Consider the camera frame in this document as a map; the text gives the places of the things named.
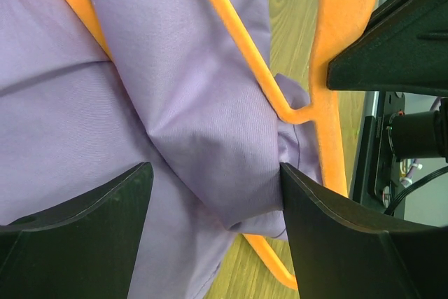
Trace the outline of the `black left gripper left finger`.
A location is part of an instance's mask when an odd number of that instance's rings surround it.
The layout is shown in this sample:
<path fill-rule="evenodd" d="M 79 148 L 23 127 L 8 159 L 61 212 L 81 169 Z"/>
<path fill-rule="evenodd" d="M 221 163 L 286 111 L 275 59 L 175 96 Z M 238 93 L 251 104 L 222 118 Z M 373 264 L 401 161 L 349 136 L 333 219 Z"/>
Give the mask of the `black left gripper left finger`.
<path fill-rule="evenodd" d="M 2 298 L 126 298 L 153 185 L 142 162 L 1 227 Z"/>

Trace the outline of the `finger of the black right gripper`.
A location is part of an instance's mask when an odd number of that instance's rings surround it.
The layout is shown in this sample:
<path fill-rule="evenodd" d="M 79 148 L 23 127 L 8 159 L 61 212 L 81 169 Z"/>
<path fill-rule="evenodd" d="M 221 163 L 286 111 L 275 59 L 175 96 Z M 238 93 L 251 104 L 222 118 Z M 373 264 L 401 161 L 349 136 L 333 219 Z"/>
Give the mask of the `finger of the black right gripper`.
<path fill-rule="evenodd" d="M 447 0 L 387 0 L 328 67 L 331 90 L 447 96 Z"/>

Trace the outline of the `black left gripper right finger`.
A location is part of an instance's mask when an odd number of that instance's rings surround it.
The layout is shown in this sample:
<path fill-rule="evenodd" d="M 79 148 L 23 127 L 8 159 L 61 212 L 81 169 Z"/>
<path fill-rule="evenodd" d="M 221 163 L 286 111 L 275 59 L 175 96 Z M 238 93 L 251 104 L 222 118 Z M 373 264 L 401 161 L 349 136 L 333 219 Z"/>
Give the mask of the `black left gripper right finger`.
<path fill-rule="evenodd" d="M 446 298 L 447 229 L 381 214 L 281 165 L 301 298 Z"/>

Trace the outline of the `orange plastic hanger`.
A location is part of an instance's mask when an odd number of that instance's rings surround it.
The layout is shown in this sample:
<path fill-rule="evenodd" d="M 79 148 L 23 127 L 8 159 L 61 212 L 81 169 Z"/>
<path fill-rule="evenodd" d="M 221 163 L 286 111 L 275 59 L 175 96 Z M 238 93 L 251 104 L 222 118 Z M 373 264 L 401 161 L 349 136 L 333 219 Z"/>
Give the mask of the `orange plastic hanger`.
<path fill-rule="evenodd" d="M 337 94 L 330 61 L 367 25 L 375 0 L 318 0 L 309 58 L 310 103 L 293 108 L 241 19 L 235 0 L 65 0 L 114 63 L 146 132 L 169 167 L 226 225 L 276 200 L 255 201 L 277 182 L 274 124 L 313 123 L 326 188 L 347 195 Z"/>

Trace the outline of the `purple trousers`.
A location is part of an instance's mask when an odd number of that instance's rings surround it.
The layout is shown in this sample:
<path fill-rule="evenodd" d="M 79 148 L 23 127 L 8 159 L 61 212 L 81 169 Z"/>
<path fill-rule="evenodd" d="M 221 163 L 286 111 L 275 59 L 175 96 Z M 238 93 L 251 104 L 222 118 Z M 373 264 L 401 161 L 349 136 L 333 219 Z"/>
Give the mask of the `purple trousers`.
<path fill-rule="evenodd" d="M 287 237 L 279 167 L 321 180 L 209 0 L 1 0 L 1 223 L 154 170 L 131 298 L 203 298 L 239 233 Z"/>

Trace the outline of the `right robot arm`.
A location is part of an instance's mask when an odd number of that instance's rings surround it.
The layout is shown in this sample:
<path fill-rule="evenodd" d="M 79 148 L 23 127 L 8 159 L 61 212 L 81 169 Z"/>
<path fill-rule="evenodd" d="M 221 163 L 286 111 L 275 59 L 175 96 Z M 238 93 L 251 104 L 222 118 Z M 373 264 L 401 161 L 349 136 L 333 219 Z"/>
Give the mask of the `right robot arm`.
<path fill-rule="evenodd" d="M 327 85 L 365 92 L 350 197 L 382 212 L 405 188 L 400 162 L 447 157 L 447 105 L 405 110 L 409 93 L 447 97 L 447 0 L 385 0 L 330 63 Z"/>

